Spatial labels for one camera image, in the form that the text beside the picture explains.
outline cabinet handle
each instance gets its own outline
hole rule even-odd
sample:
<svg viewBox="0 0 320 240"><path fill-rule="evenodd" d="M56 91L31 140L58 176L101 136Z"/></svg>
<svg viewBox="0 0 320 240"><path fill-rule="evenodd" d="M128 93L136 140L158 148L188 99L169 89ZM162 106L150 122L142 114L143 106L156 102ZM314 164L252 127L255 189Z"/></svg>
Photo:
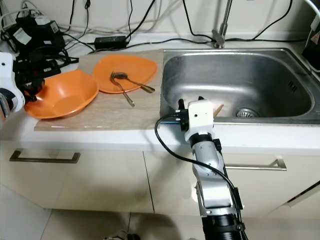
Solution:
<svg viewBox="0 0 320 240"><path fill-rule="evenodd" d="M26 163L51 163L51 164L76 164L80 158L80 153L75 152L72 159L61 159L61 158L28 158L19 157L21 151L15 150L10 157L10 162L26 162Z"/></svg>
<svg viewBox="0 0 320 240"><path fill-rule="evenodd" d="M233 164L225 165L226 169L239 169L239 170L267 170L267 171L287 171L287 166L283 159L277 159L270 165L242 165Z"/></svg>

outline cabinet door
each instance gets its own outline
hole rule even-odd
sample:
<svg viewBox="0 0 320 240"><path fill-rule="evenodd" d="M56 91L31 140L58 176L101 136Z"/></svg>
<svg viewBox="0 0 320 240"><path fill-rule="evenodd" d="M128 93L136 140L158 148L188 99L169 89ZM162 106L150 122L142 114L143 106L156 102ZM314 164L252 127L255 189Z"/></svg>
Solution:
<svg viewBox="0 0 320 240"><path fill-rule="evenodd" d="M71 164L9 161L15 148L0 147L0 183L31 202L53 208ZM72 158L74 151L22 149L20 158Z"/></svg>
<svg viewBox="0 0 320 240"><path fill-rule="evenodd" d="M272 211L268 218L320 219L320 185Z"/></svg>
<svg viewBox="0 0 320 240"><path fill-rule="evenodd" d="M227 170L239 188L244 217L263 217L320 180L319 157L226 154L224 161L227 165L268 166L277 158L284 160L287 171Z"/></svg>
<svg viewBox="0 0 320 240"><path fill-rule="evenodd" d="M153 213L143 152L81 152L54 208Z"/></svg>
<svg viewBox="0 0 320 240"><path fill-rule="evenodd" d="M154 211L158 214L199 215L192 165L160 152L145 152ZM274 155L226 154L226 165L269 166ZM244 217L263 217L320 178L318 157L283 156L287 171L227 169L239 187Z"/></svg>

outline wooden cutting board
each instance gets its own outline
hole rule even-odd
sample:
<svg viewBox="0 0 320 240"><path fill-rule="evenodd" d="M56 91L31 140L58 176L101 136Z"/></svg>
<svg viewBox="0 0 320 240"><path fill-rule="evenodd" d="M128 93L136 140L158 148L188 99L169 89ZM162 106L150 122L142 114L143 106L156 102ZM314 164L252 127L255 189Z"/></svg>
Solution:
<svg viewBox="0 0 320 240"><path fill-rule="evenodd" d="M97 97L79 114L58 119L39 120L35 131L103 131L153 129L159 119L161 82L163 75L163 50L140 52L107 51L80 57L78 69L91 75L96 64L109 55L133 55L155 61L158 71L147 85L155 89L147 93L142 89L128 92L135 103L131 107L123 94L99 92Z"/></svg>

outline stainless steel sink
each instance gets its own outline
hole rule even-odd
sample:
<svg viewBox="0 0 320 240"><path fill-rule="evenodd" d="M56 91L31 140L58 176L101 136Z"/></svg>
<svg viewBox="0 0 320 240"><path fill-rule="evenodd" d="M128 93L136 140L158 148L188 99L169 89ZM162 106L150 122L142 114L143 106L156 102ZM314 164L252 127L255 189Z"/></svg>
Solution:
<svg viewBox="0 0 320 240"><path fill-rule="evenodd" d="M199 96L216 123L320 124L320 83L285 48L166 50L160 115Z"/></svg>

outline power adapter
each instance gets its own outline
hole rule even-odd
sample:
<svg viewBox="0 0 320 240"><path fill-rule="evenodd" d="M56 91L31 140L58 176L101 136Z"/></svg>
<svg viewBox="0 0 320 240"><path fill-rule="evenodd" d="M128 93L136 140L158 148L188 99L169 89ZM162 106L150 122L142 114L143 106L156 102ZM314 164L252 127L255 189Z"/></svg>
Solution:
<svg viewBox="0 0 320 240"><path fill-rule="evenodd" d="M124 49L128 42L126 36L96 37L94 40L95 49Z"/></svg>

